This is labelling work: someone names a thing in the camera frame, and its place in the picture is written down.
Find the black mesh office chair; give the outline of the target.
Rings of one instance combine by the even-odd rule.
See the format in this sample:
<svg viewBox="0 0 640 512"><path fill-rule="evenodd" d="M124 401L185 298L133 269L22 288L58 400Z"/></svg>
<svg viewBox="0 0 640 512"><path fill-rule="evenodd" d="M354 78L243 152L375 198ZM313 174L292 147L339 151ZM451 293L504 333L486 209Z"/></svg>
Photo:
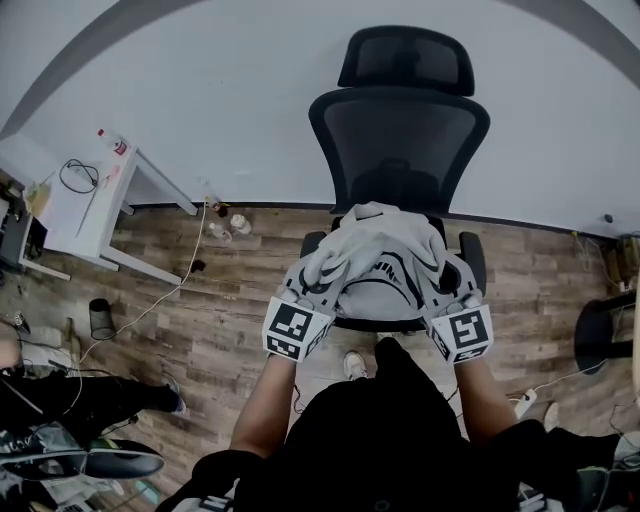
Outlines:
<svg viewBox="0 0 640 512"><path fill-rule="evenodd" d="M442 231L490 127L474 92L469 55L454 38L398 25L356 32L337 90L309 108L335 189L331 228L374 201L424 214Z"/></svg>

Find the person's right forearm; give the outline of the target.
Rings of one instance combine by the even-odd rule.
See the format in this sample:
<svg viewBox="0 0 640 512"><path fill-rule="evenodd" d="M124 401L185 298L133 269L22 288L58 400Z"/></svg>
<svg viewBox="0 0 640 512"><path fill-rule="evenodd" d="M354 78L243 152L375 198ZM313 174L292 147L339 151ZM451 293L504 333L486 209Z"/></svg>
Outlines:
<svg viewBox="0 0 640 512"><path fill-rule="evenodd" d="M510 401L483 358L454 366L467 434L476 445L486 445L518 419Z"/></svg>

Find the grey printed garment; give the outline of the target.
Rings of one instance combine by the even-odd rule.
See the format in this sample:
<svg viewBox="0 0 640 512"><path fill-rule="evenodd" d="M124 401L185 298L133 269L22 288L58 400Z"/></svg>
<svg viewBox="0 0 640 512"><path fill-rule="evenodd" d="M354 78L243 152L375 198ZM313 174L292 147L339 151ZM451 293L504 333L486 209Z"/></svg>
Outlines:
<svg viewBox="0 0 640 512"><path fill-rule="evenodd" d="M303 266L310 288L339 284L341 318L414 320L443 274L447 249L426 216L377 202L355 205Z"/></svg>

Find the black mesh bin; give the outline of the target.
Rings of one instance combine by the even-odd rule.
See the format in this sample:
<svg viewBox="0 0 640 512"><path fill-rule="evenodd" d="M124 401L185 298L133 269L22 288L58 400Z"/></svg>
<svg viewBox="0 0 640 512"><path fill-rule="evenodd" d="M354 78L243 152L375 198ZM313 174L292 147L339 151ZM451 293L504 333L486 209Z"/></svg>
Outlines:
<svg viewBox="0 0 640 512"><path fill-rule="evenodd" d="M89 323L91 338L96 341L109 340L116 335L111 307L106 299L96 298L90 301Z"/></svg>

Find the black round stool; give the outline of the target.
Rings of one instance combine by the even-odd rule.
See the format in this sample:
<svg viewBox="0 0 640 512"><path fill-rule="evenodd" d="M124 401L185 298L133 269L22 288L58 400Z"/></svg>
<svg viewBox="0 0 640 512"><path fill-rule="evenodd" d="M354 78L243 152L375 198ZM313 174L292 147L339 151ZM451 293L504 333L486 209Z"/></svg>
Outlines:
<svg viewBox="0 0 640 512"><path fill-rule="evenodd" d="M614 340L613 313L636 308L636 298L637 293L629 291L584 306L574 330L574 358L580 372L593 375L609 360L633 356L633 340Z"/></svg>

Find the white power strip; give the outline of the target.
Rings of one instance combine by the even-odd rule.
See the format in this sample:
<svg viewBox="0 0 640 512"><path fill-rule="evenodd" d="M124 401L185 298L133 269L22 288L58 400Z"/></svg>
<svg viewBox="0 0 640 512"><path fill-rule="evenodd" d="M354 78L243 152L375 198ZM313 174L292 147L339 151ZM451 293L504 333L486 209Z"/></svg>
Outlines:
<svg viewBox="0 0 640 512"><path fill-rule="evenodd" d="M517 419L521 419L537 400L537 393L534 389L527 390L519 398L510 398L509 401L514 406L514 414Z"/></svg>

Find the person's left white shoe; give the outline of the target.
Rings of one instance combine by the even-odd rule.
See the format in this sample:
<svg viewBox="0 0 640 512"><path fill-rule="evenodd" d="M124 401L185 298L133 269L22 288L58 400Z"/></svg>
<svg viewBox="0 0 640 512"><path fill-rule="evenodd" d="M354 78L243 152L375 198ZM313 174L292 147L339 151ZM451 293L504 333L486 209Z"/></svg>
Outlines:
<svg viewBox="0 0 640 512"><path fill-rule="evenodd" d="M364 359L356 351L349 351L345 354L343 358L343 369L346 379L349 381L368 377Z"/></svg>

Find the person's left forearm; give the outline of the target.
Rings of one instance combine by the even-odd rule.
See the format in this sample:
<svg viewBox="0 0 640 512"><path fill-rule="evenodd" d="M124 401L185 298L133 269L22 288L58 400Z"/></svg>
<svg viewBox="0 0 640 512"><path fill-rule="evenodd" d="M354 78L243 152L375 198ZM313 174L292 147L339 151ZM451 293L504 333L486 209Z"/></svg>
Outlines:
<svg viewBox="0 0 640 512"><path fill-rule="evenodd" d="M285 442L297 363L277 355L267 358L235 424L231 450L267 458Z"/></svg>

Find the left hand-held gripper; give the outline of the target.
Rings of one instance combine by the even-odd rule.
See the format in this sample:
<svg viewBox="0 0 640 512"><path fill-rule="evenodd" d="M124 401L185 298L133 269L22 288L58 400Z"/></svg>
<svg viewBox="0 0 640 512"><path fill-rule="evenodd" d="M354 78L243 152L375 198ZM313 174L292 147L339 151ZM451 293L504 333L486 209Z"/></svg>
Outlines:
<svg viewBox="0 0 640 512"><path fill-rule="evenodd" d="M270 299L262 326L265 351L291 361L304 361L326 337L335 319L343 284L319 284L310 292L304 278L308 258L287 271L285 287Z"/></svg>

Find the white table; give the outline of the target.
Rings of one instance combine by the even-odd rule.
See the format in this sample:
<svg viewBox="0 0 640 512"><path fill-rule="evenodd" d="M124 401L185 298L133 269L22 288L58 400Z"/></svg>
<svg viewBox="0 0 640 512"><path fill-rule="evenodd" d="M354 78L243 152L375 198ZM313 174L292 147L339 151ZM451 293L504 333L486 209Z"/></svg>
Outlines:
<svg viewBox="0 0 640 512"><path fill-rule="evenodd" d="M117 271L124 266L177 286L182 279L112 245L120 213L134 209L126 202L129 186L137 172L151 187L170 196L187 214L198 213L191 200L135 146L118 155L112 151L82 164L93 167L96 185L79 177L74 169L65 179L58 171L23 191L27 211L46 229L44 248L69 254Z"/></svg>

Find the thin grey rod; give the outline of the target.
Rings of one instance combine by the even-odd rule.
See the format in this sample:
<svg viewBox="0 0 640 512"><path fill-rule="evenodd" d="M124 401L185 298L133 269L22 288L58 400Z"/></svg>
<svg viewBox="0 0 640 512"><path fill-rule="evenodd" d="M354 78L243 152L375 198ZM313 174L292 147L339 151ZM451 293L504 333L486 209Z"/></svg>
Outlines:
<svg viewBox="0 0 640 512"><path fill-rule="evenodd" d="M76 234L75 236L79 236L84 224L86 223L86 221L90 218L92 211L94 209L94 207L99 203L100 198L101 198L101 192L102 190L100 188L96 188L95 191L93 192L93 195L91 197L91 199L88 202L88 205L83 213L83 216L81 218L81 221L79 223L79 226L76 230Z"/></svg>

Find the plastic bottle red label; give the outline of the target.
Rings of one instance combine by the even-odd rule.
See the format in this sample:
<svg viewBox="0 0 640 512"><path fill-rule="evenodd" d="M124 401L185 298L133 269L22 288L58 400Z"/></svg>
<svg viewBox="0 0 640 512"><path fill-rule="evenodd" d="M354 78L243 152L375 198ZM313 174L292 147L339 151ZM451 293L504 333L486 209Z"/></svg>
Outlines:
<svg viewBox="0 0 640 512"><path fill-rule="evenodd" d="M100 141L113 153L123 156L128 148L128 143L117 133L108 129L99 129L98 137Z"/></svg>

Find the person's black clothing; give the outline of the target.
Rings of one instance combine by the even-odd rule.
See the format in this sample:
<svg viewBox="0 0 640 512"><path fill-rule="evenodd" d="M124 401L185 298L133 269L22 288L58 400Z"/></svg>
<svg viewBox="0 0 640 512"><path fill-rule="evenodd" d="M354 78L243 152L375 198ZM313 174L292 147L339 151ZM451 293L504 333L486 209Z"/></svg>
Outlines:
<svg viewBox="0 0 640 512"><path fill-rule="evenodd" d="M188 490L234 512L515 512L521 484L572 498L578 473L611 468L618 439L519 421L486 445L467 434L433 381L393 338L373 377L318 393L271 456L202 458Z"/></svg>

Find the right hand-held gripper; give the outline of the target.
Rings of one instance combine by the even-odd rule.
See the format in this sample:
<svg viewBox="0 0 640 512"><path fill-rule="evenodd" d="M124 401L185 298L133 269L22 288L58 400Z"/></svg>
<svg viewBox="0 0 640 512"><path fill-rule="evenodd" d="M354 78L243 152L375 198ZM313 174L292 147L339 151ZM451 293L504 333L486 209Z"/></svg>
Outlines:
<svg viewBox="0 0 640 512"><path fill-rule="evenodd" d="M472 267L460 257L450 257L455 293L479 290ZM489 306L475 293L453 302L452 293L428 287L423 291L425 316L430 321L430 337L444 360L451 365L482 357L494 341Z"/></svg>

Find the olive boxes by wall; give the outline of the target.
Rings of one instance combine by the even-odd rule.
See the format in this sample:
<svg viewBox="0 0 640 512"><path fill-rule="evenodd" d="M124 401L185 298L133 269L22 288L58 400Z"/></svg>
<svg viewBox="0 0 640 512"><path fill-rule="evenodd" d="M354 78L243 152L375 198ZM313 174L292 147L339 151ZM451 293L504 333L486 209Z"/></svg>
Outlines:
<svg viewBox="0 0 640 512"><path fill-rule="evenodd" d="M609 278L620 291L635 289L640 275L640 235L624 236L605 249Z"/></svg>

